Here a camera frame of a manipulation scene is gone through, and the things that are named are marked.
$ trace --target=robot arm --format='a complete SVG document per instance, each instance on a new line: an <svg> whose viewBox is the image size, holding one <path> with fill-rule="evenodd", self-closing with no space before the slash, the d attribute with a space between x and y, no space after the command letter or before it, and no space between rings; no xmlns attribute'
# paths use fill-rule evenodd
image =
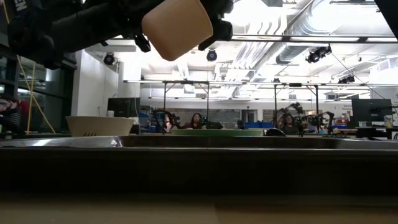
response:
<svg viewBox="0 0 398 224"><path fill-rule="evenodd" d="M60 66L65 54L105 44L118 35L134 39L143 52L148 52L150 45L141 21L164 1L86 0L82 5L72 0L7 0L7 5L12 5L9 14L14 16L7 27L9 46L16 54L51 69ZM231 40L232 25L222 18L232 11L233 0L200 1L213 26L213 36L199 49L205 50L217 40Z"/></svg>

